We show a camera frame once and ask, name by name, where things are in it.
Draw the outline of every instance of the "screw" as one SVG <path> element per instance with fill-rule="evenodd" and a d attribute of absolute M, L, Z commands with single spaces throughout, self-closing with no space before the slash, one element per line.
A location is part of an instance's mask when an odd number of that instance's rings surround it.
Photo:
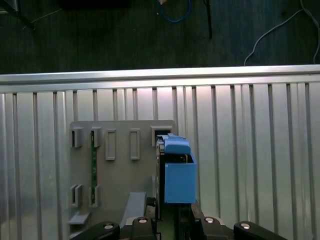
<path fill-rule="evenodd" d="M 147 222 L 147 219 L 140 219 L 139 220 L 139 223 L 141 223 L 141 224 L 145 224 Z"/>
<path fill-rule="evenodd" d="M 248 230 L 248 229 L 250 229 L 251 227 L 250 227 L 250 225 L 249 224 L 247 224 L 247 223 L 241 223 L 241 225 L 240 225 L 242 228 L 244 228 L 244 229 L 246 229 L 246 230 Z"/>
<path fill-rule="evenodd" d="M 215 220 L 213 219 L 213 218 L 211 218 L 211 217 L 206 217 L 205 219 L 204 219 L 207 223 L 210 223 L 210 224 L 212 224 Z"/>
<path fill-rule="evenodd" d="M 112 224 L 107 224 L 104 226 L 104 229 L 112 229 L 114 226 Z"/>

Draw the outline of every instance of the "dark carpet floor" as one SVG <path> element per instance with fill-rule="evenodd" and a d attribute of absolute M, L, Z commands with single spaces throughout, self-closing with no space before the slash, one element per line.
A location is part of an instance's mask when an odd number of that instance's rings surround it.
<path fill-rule="evenodd" d="M 156 0 L 131 2 L 129 9 L 61 10 L 35 22 L 35 31 L 0 15 L 0 74 L 242 66 L 256 40 L 300 8 L 299 0 L 211 0 L 209 39 L 202 0 L 192 0 L 177 24 L 157 14 Z M 320 1 L 305 5 L 320 20 Z M 178 18 L 188 2 L 164 6 Z M 59 8 L 55 0 L 20 2 L 30 20 Z M 312 64 L 316 46 L 317 30 L 301 12 L 263 39 L 247 65 Z"/>

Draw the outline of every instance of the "blue box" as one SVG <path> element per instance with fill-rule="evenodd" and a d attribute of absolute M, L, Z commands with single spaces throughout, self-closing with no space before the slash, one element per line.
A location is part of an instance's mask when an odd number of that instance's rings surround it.
<path fill-rule="evenodd" d="M 169 137 L 164 139 L 164 154 L 189 156 L 188 163 L 165 164 L 164 202 L 167 204 L 195 203 L 197 163 L 191 153 L 189 141 L 183 137 L 169 134 Z"/>

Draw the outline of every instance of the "green circuit board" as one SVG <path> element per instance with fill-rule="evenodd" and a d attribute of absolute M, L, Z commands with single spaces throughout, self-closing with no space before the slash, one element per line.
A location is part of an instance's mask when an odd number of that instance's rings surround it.
<path fill-rule="evenodd" d="M 97 148 L 95 147 L 95 132 L 91 131 L 91 202 L 96 202 L 95 188 L 98 184 L 97 179 Z"/>

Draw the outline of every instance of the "corrugated aluminum panel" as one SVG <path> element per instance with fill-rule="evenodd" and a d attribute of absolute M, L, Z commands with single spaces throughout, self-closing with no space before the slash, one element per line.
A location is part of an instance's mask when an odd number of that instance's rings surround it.
<path fill-rule="evenodd" d="M 68 239 L 72 121 L 175 120 L 198 199 L 320 239 L 320 66 L 0 75 L 0 239 Z"/>

